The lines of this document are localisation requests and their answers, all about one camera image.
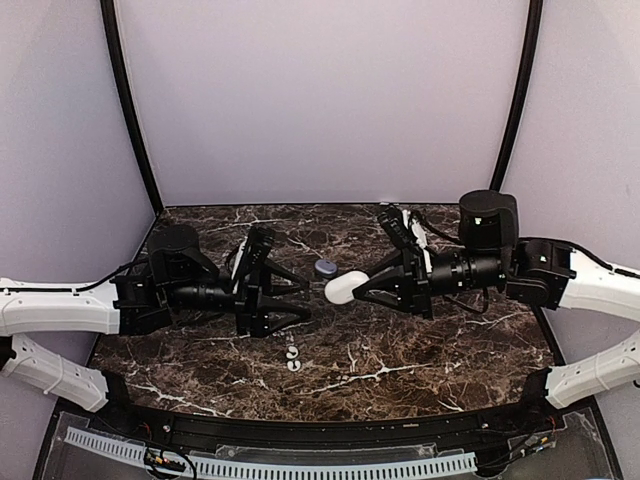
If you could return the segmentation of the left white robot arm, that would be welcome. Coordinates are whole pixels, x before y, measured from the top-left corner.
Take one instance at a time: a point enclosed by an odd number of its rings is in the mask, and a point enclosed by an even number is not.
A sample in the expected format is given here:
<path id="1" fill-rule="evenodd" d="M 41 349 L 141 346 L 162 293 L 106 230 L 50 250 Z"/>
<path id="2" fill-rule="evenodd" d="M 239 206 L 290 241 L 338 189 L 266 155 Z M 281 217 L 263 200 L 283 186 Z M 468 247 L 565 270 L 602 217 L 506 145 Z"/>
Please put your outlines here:
<path id="1" fill-rule="evenodd" d="M 101 412 L 120 436 L 141 427 L 124 379 L 90 369 L 30 339 L 33 332 L 93 332 L 143 336 L 169 327 L 186 310 L 231 314 L 239 335 L 265 338 L 307 320 L 308 309 L 284 296 L 308 289 L 303 277 L 270 259 L 275 233 L 250 228 L 224 274 L 200 248 L 189 225 L 173 225 L 147 240 L 147 255 L 92 284 L 1 281 L 1 374 Z"/>

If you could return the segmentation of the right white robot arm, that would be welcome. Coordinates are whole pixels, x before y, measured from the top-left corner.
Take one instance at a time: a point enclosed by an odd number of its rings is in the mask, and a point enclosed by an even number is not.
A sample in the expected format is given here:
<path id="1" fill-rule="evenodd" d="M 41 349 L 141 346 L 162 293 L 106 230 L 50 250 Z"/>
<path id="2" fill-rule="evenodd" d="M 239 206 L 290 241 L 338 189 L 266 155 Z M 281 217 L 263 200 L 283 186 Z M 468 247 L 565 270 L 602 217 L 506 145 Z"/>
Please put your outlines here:
<path id="1" fill-rule="evenodd" d="M 519 234 L 514 196 L 475 190 L 459 202 L 454 249 L 432 250 L 425 234 L 434 228 L 412 210 L 387 206 L 378 216 L 395 252 L 366 272 L 340 277 L 328 287 L 334 303 L 365 300 L 432 316 L 432 300 L 495 288 L 511 300 L 548 310 L 595 311 L 636 321 L 638 271 L 608 263 L 575 243 Z"/>

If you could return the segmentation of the white earbud charging case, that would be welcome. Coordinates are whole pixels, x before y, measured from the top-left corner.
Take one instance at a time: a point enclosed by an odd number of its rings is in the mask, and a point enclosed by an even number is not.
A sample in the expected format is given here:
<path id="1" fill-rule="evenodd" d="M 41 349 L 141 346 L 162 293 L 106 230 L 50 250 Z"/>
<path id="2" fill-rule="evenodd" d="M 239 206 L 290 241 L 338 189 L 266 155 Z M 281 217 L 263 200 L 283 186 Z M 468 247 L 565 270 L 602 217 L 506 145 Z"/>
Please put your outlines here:
<path id="1" fill-rule="evenodd" d="M 354 300 L 353 290 L 365 284 L 369 276 L 354 270 L 330 280 L 324 288 L 325 298 L 332 304 L 344 305 Z"/>

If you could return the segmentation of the white earbud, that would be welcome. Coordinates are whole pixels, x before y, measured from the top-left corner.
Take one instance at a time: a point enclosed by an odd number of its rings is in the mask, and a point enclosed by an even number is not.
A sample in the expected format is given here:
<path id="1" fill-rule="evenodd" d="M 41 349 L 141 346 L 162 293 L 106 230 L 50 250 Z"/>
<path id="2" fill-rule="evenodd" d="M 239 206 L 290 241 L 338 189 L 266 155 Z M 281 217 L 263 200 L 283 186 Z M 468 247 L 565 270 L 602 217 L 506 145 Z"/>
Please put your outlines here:
<path id="1" fill-rule="evenodd" d="M 295 359 L 299 355 L 299 351 L 295 346 L 289 346 L 287 349 L 286 357 L 290 360 Z"/>
<path id="2" fill-rule="evenodd" d="M 301 362 L 299 360 L 289 360 L 287 362 L 287 368 L 291 372 L 297 372 L 301 369 Z"/>

